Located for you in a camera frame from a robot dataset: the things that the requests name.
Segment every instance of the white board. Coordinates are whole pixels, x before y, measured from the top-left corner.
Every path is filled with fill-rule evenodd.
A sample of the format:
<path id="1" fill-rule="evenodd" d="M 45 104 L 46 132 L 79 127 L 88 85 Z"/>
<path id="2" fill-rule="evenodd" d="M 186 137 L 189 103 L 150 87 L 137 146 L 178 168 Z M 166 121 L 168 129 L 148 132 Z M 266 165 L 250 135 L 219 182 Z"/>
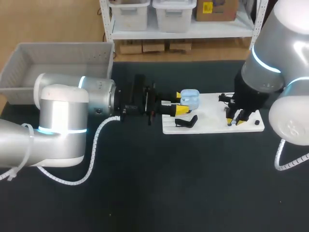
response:
<path id="1" fill-rule="evenodd" d="M 236 133 L 236 132 L 258 132 L 264 130 L 264 123 L 262 121 L 259 111 L 252 113 L 247 122 L 238 126 L 235 124 L 228 126 L 225 117 L 225 105 L 219 102 L 219 95 L 221 93 L 203 93 L 199 95 L 200 105 L 197 110 L 189 114 L 171 117 L 162 115 L 162 126 L 164 134 L 207 134 L 207 133 Z M 168 101 L 162 101 L 162 105 L 171 105 Z M 179 127 L 175 124 L 175 119 L 180 118 L 190 121 L 194 115 L 197 115 L 198 120 L 192 128 Z M 259 120 L 260 124 L 255 125 L 255 121 Z"/>

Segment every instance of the plastic storage box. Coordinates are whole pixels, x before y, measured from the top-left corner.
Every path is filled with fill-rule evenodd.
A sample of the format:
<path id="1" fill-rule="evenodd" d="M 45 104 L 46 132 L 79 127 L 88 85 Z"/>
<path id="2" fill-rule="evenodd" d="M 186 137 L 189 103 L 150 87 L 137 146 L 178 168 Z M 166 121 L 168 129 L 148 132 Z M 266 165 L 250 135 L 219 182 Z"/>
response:
<path id="1" fill-rule="evenodd" d="M 197 0 L 153 0 L 159 30 L 162 32 L 186 32 L 190 29 L 192 10 Z"/>
<path id="2" fill-rule="evenodd" d="M 113 4 L 112 14 L 120 30 L 141 31 L 147 29 L 147 13 L 150 0 L 131 0 L 133 4 Z"/>
<path id="3" fill-rule="evenodd" d="M 0 93 L 10 104 L 34 104 L 41 73 L 110 78 L 113 43 L 21 43 L 0 74 Z"/>

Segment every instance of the dark table surface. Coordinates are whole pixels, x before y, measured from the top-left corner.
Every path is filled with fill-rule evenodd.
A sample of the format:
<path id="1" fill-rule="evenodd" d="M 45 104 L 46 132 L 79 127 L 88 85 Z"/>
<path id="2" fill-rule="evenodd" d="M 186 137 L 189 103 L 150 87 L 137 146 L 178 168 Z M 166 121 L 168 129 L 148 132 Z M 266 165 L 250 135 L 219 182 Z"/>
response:
<path id="1" fill-rule="evenodd" d="M 242 61 L 114 63 L 118 86 L 143 73 L 158 90 L 233 91 Z M 164 135 L 161 117 L 112 122 L 102 130 L 90 178 L 59 184 L 36 168 L 0 182 L 0 231 L 31 232 L 274 232 L 308 231 L 309 162 L 274 168 L 280 138 L 261 110 L 256 133 Z M 39 123 L 33 106 L 10 106 L 2 118 Z M 90 118 L 82 164 L 48 170 L 78 180 L 88 168 L 101 119 Z M 308 151 L 287 145 L 282 163 Z"/>

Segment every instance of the gray plastic bin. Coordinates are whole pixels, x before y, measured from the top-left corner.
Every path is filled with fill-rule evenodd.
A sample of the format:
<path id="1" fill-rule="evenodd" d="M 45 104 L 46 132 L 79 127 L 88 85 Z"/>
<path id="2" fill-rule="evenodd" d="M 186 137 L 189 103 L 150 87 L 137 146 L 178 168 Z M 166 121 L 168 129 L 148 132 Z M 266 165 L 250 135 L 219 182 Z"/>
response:
<path id="1" fill-rule="evenodd" d="M 21 43 L 0 74 L 0 93 L 10 104 L 34 104 L 34 82 L 44 72 L 110 79 L 113 51 L 113 43 Z"/>

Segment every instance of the light blue plastic part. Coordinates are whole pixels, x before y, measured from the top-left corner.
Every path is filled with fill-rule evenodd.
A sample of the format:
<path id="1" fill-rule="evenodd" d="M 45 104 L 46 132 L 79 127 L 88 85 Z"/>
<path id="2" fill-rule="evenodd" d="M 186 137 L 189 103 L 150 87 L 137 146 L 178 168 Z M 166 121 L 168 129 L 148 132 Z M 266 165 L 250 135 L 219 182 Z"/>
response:
<path id="1" fill-rule="evenodd" d="M 180 93 L 180 105 L 189 106 L 190 110 L 196 110 L 199 106 L 199 91 L 196 89 L 183 89 Z"/>

